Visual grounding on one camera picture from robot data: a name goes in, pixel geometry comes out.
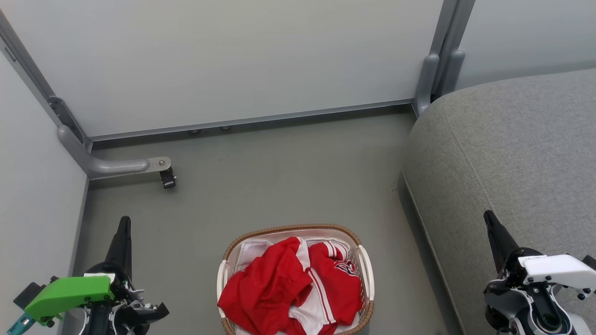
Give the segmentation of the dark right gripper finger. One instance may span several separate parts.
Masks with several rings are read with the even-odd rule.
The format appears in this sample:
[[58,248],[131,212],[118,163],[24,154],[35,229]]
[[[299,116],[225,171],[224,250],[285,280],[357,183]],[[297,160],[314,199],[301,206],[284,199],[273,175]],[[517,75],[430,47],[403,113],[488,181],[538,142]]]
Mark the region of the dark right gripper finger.
[[492,210],[486,210],[483,218],[486,224],[494,267],[496,272],[500,273],[509,255],[520,247]]

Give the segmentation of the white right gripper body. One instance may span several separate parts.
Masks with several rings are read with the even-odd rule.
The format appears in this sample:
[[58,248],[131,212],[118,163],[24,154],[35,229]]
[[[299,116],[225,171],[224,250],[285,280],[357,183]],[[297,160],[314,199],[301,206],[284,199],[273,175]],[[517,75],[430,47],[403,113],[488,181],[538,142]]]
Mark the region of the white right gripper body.
[[547,256],[530,248],[518,248],[505,259],[500,284],[523,291],[534,299],[555,296],[561,288],[577,291],[579,299],[595,294],[595,259],[579,260],[569,254]]

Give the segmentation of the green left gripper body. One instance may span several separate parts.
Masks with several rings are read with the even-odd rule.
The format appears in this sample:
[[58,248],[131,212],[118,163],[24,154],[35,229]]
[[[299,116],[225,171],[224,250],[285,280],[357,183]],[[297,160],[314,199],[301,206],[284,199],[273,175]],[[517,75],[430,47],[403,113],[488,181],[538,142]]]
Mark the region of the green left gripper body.
[[32,282],[24,290],[24,330],[34,324],[51,328],[66,312],[80,309],[81,335],[145,335],[169,310],[163,303],[145,303],[141,294],[105,262],[83,276],[53,276],[47,285]]

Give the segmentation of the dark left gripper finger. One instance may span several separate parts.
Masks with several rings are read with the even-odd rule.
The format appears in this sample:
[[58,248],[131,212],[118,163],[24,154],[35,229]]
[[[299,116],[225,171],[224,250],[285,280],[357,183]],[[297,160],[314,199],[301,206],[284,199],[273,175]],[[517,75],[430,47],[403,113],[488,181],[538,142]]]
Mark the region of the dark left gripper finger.
[[132,280],[132,235],[131,219],[122,216],[117,231],[111,240],[105,263],[127,279]]

